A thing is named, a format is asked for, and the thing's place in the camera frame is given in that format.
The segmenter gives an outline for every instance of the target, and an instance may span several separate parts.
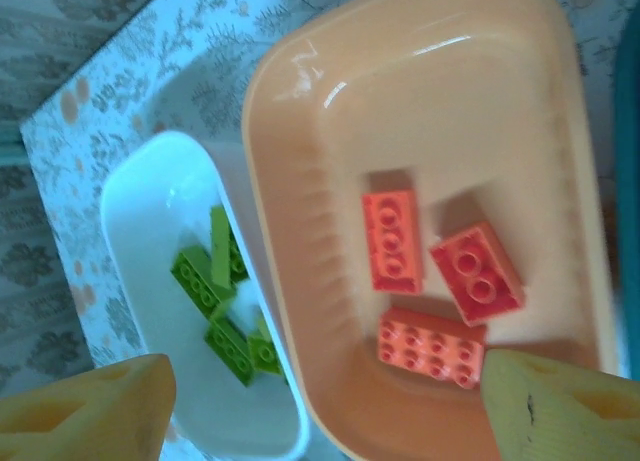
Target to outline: black mark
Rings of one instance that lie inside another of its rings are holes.
[[[531,426],[533,426],[535,420],[533,419],[533,396],[531,396],[531,394],[529,394],[527,398],[527,409],[529,410],[529,417],[531,418]]]
[[[591,41],[595,41],[597,38],[588,38],[576,43],[576,49],[578,51],[578,61],[580,63],[580,73],[582,76],[587,76],[589,74],[589,69],[587,68],[587,64],[584,60],[584,47]]]

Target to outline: pink lego brick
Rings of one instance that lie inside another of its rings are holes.
[[[469,326],[524,306],[520,277],[489,223],[472,226],[429,251]]]
[[[393,307],[380,317],[378,358],[386,364],[465,389],[480,380],[486,326]]]
[[[371,280],[376,291],[422,292],[422,246],[413,191],[362,197]]]

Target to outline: orange plastic tray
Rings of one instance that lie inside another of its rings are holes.
[[[282,40],[247,95],[243,135],[283,324],[319,425],[352,456],[499,459],[478,390],[377,359],[389,306],[460,319],[428,254],[488,221],[523,309],[516,347],[617,372],[580,75],[555,0],[356,0]],[[364,194],[413,189],[419,296],[371,282]]]

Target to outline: gray patterned fabric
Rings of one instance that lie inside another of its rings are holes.
[[[0,147],[147,0],[0,0]]]
[[[31,171],[0,168],[0,396],[92,367]]]

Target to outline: lego stud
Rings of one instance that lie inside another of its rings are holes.
[[[260,356],[260,359],[262,359],[265,363],[272,363],[273,361],[275,361],[275,354],[269,348],[269,346],[260,346],[260,349],[258,350],[258,356]]]
[[[395,201],[385,199],[380,203],[378,220],[384,229],[396,229],[400,224],[400,218],[400,207]]]
[[[471,389],[475,385],[475,381],[471,378],[471,368],[461,365],[456,368],[454,380],[458,386],[464,389]]]
[[[471,361],[471,356],[473,356],[473,344],[469,341],[461,340],[458,343],[458,358],[463,363],[468,363]]]
[[[206,289],[203,289],[200,292],[200,301],[202,301],[202,304],[204,304],[209,308],[215,304],[215,299],[213,298],[213,296],[211,296],[211,293],[209,293],[209,291],[207,291]]]
[[[391,346],[390,344],[383,344],[382,346],[380,346],[380,358],[385,363],[390,363],[394,357],[394,354],[395,353],[393,350],[393,346]]]
[[[429,360],[429,376],[437,379],[438,381],[447,379],[447,366],[444,364],[442,359],[437,356],[434,356]]]
[[[202,289],[202,283],[197,276],[192,277],[189,284],[191,285],[191,289],[196,293],[200,292],[200,290]]]
[[[180,265],[180,276],[186,280],[190,280],[191,276],[193,276],[193,270],[187,263],[182,263]]]
[[[249,363],[247,363],[247,361],[243,358],[241,358],[240,356],[237,356],[235,358],[232,358],[233,362],[235,363],[235,365],[238,367],[238,370],[240,370],[240,372],[242,373],[248,373],[250,370],[250,366]]]
[[[390,231],[382,236],[382,248],[387,254],[397,254],[402,249],[402,234],[400,231]]]
[[[429,338],[429,343],[433,354],[442,354],[446,347],[446,340],[444,339],[444,336],[439,333],[433,333]]]
[[[236,355],[236,350],[232,344],[225,344],[224,353],[227,355],[227,358],[233,359]]]
[[[401,278],[406,269],[406,261],[404,259],[404,256],[389,256],[384,260],[384,267],[387,272],[387,276],[389,276],[390,278]]]
[[[495,271],[485,269],[469,281],[467,284],[467,293],[477,303],[493,303],[498,295],[497,286],[499,282],[500,277]]]
[[[415,348],[416,346],[420,346],[422,344],[422,337],[420,333],[415,328],[407,328],[404,330],[404,342],[407,346],[411,346]]]
[[[380,336],[382,339],[394,339],[398,336],[396,327],[390,321],[385,321],[380,327]]]
[[[420,357],[418,356],[418,354],[415,351],[412,351],[410,349],[406,350],[404,352],[404,366],[405,368],[411,370],[411,371],[415,371],[416,369],[418,369],[420,367],[420,365],[422,364]]]
[[[453,257],[453,267],[462,276],[476,276],[482,270],[485,250],[473,243],[467,243]]]
[[[213,335],[213,342],[216,343],[220,347],[224,347],[227,344],[227,340],[224,337],[224,334],[220,331],[216,331]]]

